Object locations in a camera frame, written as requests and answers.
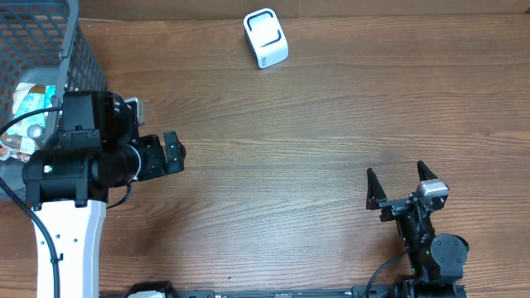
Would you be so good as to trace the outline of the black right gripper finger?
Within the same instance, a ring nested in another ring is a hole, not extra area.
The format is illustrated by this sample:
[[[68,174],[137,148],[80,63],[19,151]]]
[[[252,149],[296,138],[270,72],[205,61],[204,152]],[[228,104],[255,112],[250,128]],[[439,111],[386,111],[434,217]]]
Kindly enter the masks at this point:
[[[367,169],[367,199],[366,209],[376,210],[381,208],[381,203],[387,201],[387,196],[380,185],[378,178],[372,168]]]
[[[420,181],[435,180],[438,178],[423,161],[417,162],[417,173]]]

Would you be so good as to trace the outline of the teal tissue pack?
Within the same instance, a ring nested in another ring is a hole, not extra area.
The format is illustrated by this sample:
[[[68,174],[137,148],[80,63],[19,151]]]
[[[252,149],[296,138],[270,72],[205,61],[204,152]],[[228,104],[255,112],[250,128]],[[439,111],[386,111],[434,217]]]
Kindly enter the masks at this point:
[[[54,106],[53,99],[56,93],[55,85],[47,85],[45,87],[45,99],[44,99],[44,108],[52,108]]]

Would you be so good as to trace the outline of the teal wet wipes pack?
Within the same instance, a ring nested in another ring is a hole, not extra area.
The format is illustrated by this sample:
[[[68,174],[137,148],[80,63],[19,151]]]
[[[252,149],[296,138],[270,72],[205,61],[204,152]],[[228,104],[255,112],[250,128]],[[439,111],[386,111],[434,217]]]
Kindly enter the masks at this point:
[[[33,112],[38,109],[51,108],[51,96],[48,94],[28,94],[22,100],[15,117],[18,118],[26,113]],[[46,128],[48,113],[39,113],[37,115],[25,118],[20,122],[11,126],[7,133],[9,135],[18,135],[20,137],[27,136],[27,130],[32,125],[39,125],[43,129]]]

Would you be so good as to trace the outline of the beige brown snack bag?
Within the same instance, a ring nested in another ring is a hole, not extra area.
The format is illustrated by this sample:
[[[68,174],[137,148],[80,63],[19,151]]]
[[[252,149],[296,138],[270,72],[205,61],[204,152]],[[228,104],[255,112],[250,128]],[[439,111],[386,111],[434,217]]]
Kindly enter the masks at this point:
[[[20,83],[14,93],[11,115],[15,118],[15,113],[26,95],[45,94],[45,87],[46,85]],[[1,161],[7,161],[10,158],[22,162],[29,161],[32,153],[42,147],[44,138],[41,142],[35,142],[28,136],[20,137],[18,135],[9,135],[5,132],[1,136]]]

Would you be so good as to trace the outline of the yellow drink bottle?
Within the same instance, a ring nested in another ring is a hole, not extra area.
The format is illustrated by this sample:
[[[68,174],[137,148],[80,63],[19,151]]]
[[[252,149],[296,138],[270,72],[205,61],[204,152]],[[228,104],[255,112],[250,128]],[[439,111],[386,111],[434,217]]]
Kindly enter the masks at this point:
[[[33,139],[35,142],[41,142],[45,136],[46,130],[39,124],[32,124],[26,130],[26,135]]]

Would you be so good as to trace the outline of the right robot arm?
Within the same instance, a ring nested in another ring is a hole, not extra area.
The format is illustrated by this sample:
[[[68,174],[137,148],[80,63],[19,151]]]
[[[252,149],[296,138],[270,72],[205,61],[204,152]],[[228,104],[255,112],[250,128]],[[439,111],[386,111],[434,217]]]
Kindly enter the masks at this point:
[[[419,184],[407,197],[388,199],[373,169],[367,169],[366,209],[379,210],[382,222],[393,221],[404,243],[404,251],[385,262],[370,277],[364,295],[374,297],[378,275],[401,257],[408,257],[412,273],[398,276],[381,297],[465,297],[463,278],[470,245],[461,236],[437,234],[431,214],[444,208],[449,186],[423,161],[417,163]]]

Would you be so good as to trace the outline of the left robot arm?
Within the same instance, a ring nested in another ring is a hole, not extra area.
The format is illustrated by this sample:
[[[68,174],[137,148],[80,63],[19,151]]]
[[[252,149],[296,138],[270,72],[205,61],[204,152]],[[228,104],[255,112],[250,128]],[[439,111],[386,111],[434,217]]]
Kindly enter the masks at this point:
[[[99,296],[99,249],[112,188],[183,171],[175,132],[140,136],[140,103],[106,91],[67,92],[56,140],[24,166],[37,217],[37,295]]]

